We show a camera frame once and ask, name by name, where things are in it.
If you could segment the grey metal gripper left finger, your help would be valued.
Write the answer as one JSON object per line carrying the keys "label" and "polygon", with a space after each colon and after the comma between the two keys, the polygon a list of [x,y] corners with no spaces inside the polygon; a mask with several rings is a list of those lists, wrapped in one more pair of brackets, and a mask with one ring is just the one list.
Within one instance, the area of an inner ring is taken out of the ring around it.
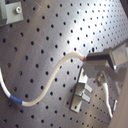
{"label": "grey metal gripper left finger", "polygon": [[102,52],[89,53],[86,57],[87,60],[107,60],[113,63],[112,49],[104,49]]}

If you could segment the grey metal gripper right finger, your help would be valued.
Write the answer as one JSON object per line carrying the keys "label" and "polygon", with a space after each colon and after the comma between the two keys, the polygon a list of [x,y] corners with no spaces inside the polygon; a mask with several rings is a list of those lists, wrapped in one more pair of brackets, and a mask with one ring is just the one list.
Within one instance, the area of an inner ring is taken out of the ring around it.
{"label": "grey metal gripper right finger", "polygon": [[85,61],[83,64],[84,74],[89,78],[94,78],[98,86],[102,86],[111,78],[114,82],[122,82],[124,70],[112,69],[107,61]]}

